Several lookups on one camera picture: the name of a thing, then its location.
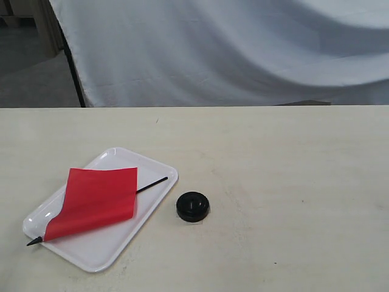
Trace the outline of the beige wooden furniture in background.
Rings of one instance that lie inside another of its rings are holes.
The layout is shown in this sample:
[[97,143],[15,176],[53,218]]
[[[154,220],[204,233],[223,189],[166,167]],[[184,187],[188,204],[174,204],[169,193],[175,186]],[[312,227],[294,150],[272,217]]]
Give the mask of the beige wooden furniture in background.
[[60,26],[49,1],[1,0],[1,19],[11,28],[19,28],[22,20],[32,19],[43,51],[49,58],[56,57],[63,49]]

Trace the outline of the black backdrop stand pole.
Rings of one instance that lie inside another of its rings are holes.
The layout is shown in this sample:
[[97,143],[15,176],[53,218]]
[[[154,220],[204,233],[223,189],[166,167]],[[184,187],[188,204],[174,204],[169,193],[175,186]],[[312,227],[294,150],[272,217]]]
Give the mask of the black backdrop stand pole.
[[56,21],[58,23],[58,27],[59,27],[59,30],[60,30],[60,35],[61,35],[61,39],[62,39],[62,42],[63,42],[63,51],[64,51],[64,54],[66,56],[66,60],[67,60],[68,67],[69,67],[69,70],[70,70],[70,73],[71,73],[71,77],[72,77],[72,81],[73,81],[73,84],[74,84],[74,88],[75,88],[75,91],[76,91],[76,94],[77,94],[77,97],[78,97],[78,102],[79,102],[81,108],[85,108],[86,107],[86,101],[84,99],[84,92],[83,92],[83,89],[81,87],[80,79],[78,77],[78,72],[77,72],[77,68],[76,68],[75,63],[74,63],[74,59],[72,57],[71,49],[70,49],[69,44],[68,44],[68,42],[66,40],[66,37],[64,35],[62,26],[59,23],[58,17],[57,17],[57,15],[56,15],[54,10],[53,10],[53,12],[54,12],[54,15],[55,15],[55,18],[56,18]]

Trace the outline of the black round flag base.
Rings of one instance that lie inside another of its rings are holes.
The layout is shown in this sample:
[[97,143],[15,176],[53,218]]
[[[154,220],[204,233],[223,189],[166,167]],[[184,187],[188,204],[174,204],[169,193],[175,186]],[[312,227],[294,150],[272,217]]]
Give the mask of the black round flag base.
[[178,216],[189,223],[202,221],[210,211],[208,198],[199,192],[186,192],[176,201]]

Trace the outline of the white backdrop cloth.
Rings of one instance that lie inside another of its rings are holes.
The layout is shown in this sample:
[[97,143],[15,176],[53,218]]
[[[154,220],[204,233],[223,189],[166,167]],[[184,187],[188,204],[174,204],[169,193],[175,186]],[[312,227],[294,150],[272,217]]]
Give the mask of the white backdrop cloth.
[[387,1],[52,1],[88,105],[388,103]]

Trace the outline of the red flag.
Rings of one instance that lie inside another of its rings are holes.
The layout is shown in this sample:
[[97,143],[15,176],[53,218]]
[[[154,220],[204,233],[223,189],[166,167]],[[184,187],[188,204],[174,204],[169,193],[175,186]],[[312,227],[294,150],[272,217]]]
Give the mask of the red flag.
[[69,170],[60,213],[46,225],[44,234],[27,246],[80,234],[129,220],[136,211],[137,194],[168,178],[137,188],[138,168]]

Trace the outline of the white rectangular plastic tray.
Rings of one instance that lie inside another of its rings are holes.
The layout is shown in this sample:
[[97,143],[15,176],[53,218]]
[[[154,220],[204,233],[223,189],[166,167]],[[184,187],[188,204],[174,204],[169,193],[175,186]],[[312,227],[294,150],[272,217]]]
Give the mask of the white rectangular plastic tray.
[[179,179],[177,170],[121,147],[105,150],[85,166],[86,170],[137,169],[137,195],[132,218],[41,245],[83,271],[97,273],[109,268],[141,230]]

